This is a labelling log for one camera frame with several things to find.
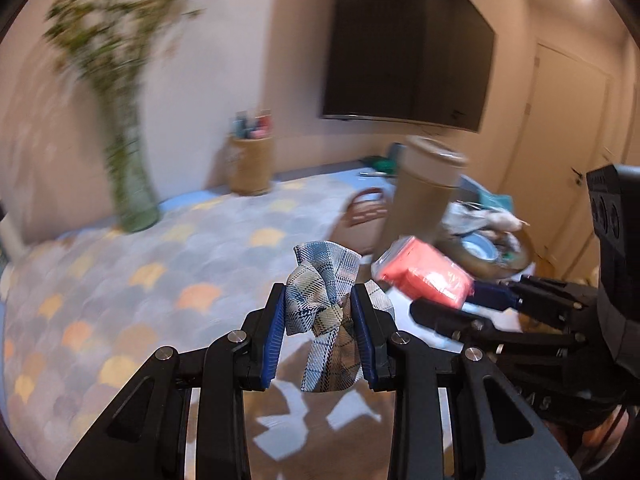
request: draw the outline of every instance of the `plastic bag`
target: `plastic bag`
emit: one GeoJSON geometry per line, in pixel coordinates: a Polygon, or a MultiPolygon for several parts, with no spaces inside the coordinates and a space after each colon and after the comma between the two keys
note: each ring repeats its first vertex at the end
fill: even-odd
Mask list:
{"type": "Polygon", "coordinates": [[[371,274],[403,294],[462,308],[472,292],[473,279],[440,251],[415,237],[401,238],[371,264],[371,274]]]}
{"type": "Polygon", "coordinates": [[[506,209],[478,209],[462,202],[451,202],[442,217],[442,225],[450,235],[466,235],[480,229],[513,233],[520,231],[522,220],[506,209]]]}

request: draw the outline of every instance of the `wall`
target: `wall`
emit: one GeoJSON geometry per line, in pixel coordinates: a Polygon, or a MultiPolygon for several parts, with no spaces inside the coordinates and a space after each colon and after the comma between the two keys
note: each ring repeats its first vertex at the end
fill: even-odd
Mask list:
{"type": "Polygon", "coordinates": [[[635,62],[635,79],[630,81],[634,85],[634,93],[631,102],[631,120],[629,123],[629,135],[623,151],[623,164],[640,166],[640,50],[631,36],[625,43],[625,60],[628,65],[635,62]]]}
{"type": "MultiPolygon", "coordinates": [[[[444,140],[470,155],[469,173],[495,189],[524,110],[532,71],[526,0],[472,0],[497,33],[481,133],[444,140]]],[[[0,194],[28,241],[111,213],[90,92],[52,70],[42,39],[50,0],[30,0],[0,44],[0,194]]],[[[206,12],[158,43],[146,70],[143,139],[161,198],[223,180],[236,111],[274,113],[276,169],[352,160],[408,124],[318,118],[332,0],[199,0],[206,12]]]]}
{"type": "Polygon", "coordinates": [[[623,74],[621,46],[601,39],[556,14],[536,7],[531,10],[531,30],[535,41],[556,47],[561,52],[596,66],[610,76],[603,142],[604,148],[612,152],[617,146],[618,134],[624,129],[620,124],[623,74]]]}

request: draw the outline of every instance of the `green glass vase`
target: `green glass vase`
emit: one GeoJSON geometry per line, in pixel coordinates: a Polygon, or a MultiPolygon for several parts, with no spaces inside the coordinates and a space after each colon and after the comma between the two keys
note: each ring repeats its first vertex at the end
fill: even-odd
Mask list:
{"type": "Polygon", "coordinates": [[[147,229],[160,219],[158,199],[143,161],[138,93],[133,87],[113,97],[98,95],[113,207],[121,229],[129,233],[147,229]]]}

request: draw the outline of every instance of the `pink bag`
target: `pink bag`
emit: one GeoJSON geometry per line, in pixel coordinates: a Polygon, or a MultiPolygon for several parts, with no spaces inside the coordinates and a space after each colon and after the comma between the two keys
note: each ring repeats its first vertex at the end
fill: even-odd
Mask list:
{"type": "Polygon", "coordinates": [[[371,274],[412,300],[426,298],[451,308],[462,308],[473,289],[473,279],[461,267],[413,236],[394,242],[371,264],[371,274]]]}

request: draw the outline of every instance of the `television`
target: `television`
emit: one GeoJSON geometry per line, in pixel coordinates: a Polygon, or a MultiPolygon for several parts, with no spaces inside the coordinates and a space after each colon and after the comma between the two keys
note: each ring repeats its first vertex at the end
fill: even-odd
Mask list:
{"type": "Polygon", "coordinates": [[[322,117],[476,132],[494,42],[470,0],[335,0],[322,117]]]}

